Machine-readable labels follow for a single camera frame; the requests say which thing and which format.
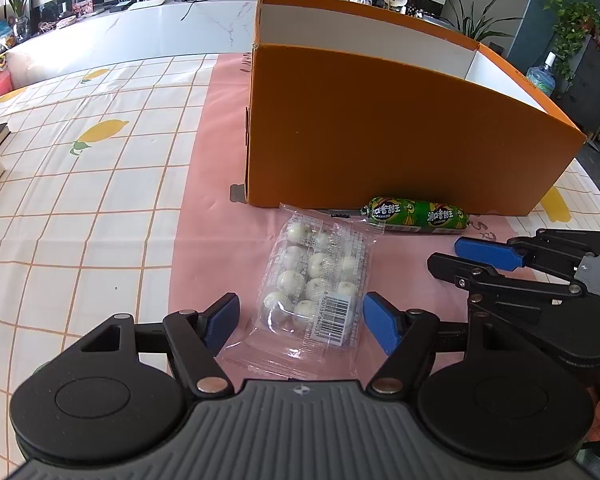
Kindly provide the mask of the clear pack white candies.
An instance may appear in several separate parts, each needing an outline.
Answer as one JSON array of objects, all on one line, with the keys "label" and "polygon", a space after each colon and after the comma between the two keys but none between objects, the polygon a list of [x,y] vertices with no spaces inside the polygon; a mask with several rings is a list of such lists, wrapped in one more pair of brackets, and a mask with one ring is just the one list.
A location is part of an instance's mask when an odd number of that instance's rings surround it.
[{"label": "clear pack white candies", "polygon": [[368,271],[384,229],[359,214],[279,210],[284,223],[256,304],[221,356],[251,376],[352,378]]}]

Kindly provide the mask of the hanging vine plant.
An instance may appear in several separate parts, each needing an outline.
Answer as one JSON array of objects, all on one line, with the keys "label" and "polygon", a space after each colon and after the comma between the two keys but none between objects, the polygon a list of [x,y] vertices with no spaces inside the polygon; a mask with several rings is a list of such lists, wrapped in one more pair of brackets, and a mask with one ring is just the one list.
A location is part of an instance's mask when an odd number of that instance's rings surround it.
[{"label": "hanging vine plant", "polygon": [[552,51],[554,73],[567,84],[573,80],[571,60],[582,50],[585,39],[600,31],[600,12],[588,0],[543,0],[543,9],[556,15]]}]

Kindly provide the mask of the potted long-leaf plant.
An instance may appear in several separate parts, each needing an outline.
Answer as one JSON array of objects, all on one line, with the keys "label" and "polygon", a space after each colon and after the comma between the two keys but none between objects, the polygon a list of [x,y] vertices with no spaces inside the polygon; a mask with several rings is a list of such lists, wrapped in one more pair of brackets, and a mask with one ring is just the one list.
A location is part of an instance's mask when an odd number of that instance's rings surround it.
[{"label": "potted long-leaf plant", "polygon": [[498,0],[490,0],[480,12],[477,12],[474,2],[469,6],[464,6],[463,0],[445,0],[445,3],[451,9],[452,16],[446,18],[440,15],[439,20],[446,27],[477,42],[483,42],[489,38],[512,38],[512,34],[496,30],[495,26],[507,22],[520,22],[522,17],[506,16],[506,18],[497,18],[491,15],[491,9],[497,2]]}]

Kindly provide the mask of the lemon checked tablecloth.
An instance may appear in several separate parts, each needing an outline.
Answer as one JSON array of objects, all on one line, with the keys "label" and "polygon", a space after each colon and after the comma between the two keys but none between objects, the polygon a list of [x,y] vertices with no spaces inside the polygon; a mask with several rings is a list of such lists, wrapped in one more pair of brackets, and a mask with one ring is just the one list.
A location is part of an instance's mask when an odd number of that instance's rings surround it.
[{"label": "lemon checked tablecloth", "polygon": [[216,59],[148,58],[0,101],[0,479],[22,461],[17,387],[116,313],[159,322]]}]

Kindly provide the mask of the blue water bottle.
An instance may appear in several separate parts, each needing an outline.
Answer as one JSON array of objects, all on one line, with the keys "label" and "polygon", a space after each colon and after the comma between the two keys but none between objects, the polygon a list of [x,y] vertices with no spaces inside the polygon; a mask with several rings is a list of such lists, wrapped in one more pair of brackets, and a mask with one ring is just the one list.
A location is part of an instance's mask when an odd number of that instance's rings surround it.
[{"label": "blue water bottle", "polygon": [[556,54],[554,52],[548,52],[542,65],[532,66],[526,73],[528,81],[549,98],[552,96],[556,86],[553,75],[555,58]]}]

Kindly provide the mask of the green sausage stick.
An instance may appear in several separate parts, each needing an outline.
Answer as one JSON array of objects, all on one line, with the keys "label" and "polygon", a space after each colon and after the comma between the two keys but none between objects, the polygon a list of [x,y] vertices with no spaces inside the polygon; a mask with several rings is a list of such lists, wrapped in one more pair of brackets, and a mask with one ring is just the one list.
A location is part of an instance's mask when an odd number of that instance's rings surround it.
[{"label": "green sausage stick", "polygon": [[455,233],[468,227],[469,216],[457,206],[377,196],[362,209],[368,222],[396,232]]}]

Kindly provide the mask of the white tv cabinet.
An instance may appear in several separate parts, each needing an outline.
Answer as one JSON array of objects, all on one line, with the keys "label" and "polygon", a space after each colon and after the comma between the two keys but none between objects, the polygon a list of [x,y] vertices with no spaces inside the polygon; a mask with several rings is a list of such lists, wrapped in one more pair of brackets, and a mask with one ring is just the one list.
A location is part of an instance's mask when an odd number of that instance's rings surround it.
[{"label": "white tv cabinet", "polygon": [[258,0],[168,2],[104,13],[46,32],[6,53],[17,87],[105,65],[251,48]]}]

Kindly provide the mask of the pink placemat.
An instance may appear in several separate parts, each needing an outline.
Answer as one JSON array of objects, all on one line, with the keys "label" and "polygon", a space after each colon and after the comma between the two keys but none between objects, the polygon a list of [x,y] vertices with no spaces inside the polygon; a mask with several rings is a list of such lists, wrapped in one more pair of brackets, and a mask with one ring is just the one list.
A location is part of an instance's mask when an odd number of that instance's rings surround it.
[{"label": "pink placemat", "polygon": [[[246,108],[251,58],[222,54],[210,76],[190,160],[172,261],[170,308],[202,311],[227,292],[240,299],[242,324],[256,310],[260,281],[283,211],[232,202],[245,180]],[[421,308],[463,322],[466,292],[433,278],[427,259],[452,252],[449,235],[382,234],[367,286],[401,310]]]}]

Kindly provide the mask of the dark shelf cabinet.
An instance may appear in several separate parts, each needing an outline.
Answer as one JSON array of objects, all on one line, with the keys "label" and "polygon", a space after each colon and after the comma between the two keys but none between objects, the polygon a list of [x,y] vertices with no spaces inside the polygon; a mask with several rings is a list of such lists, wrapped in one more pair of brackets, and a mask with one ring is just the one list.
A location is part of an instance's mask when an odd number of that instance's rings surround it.
[{"label": "dark shelf cabinet", "polygon": [[600,128],[600,46],[591,37],[569,62],[570,81],[559,81],[554,101],[584,133]]}]

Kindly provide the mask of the orange cardboard box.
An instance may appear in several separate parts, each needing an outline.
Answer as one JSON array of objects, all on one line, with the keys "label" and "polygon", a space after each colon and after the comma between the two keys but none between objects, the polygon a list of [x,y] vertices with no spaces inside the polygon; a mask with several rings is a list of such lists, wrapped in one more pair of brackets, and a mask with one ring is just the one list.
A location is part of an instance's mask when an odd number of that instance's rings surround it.
[{"label": "orange cardboard box", "polygon": [[246,199],[355,209],[376,196],[523,216],[584,134],[458,32],[343,0],[258,0]]}]

